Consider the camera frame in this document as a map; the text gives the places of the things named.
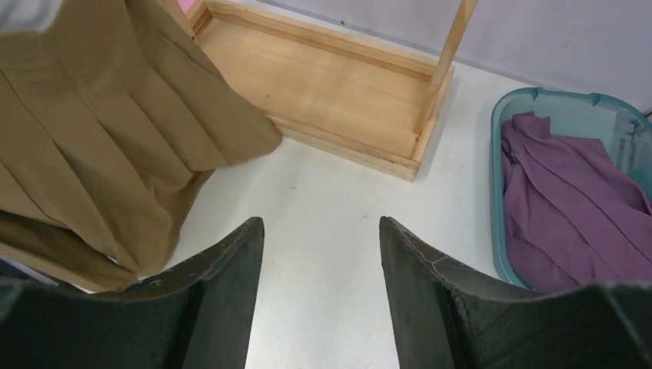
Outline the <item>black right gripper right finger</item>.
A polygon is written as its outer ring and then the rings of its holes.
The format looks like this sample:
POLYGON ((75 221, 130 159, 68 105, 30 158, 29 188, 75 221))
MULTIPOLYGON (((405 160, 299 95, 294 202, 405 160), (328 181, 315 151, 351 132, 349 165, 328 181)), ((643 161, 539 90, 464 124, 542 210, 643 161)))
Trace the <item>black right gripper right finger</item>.
POLYGON ((498 280, 379 222, 402 368, 649 368, 651 286, 545 294, 498 280))

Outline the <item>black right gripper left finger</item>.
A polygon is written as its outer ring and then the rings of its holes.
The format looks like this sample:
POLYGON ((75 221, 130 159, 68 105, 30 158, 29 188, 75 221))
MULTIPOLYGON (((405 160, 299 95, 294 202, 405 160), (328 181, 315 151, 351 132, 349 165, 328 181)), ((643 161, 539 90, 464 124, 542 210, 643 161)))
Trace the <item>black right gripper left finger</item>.
POLYGON ((3 368, 243 368, 264 249, 252 217, 125 291, 86 294, 1 272, 3 368))

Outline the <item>tan brown pleated skirt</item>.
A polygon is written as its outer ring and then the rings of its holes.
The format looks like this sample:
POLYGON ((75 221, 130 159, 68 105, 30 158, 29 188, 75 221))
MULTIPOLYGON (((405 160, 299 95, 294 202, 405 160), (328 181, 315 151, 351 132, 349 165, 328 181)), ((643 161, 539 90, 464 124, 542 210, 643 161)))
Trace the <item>tan brown pleated skirt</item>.
POLYGON ((1 256, 88 291, 158 273, 212 173, 281 133, 157 1, 1 3, 1 256))

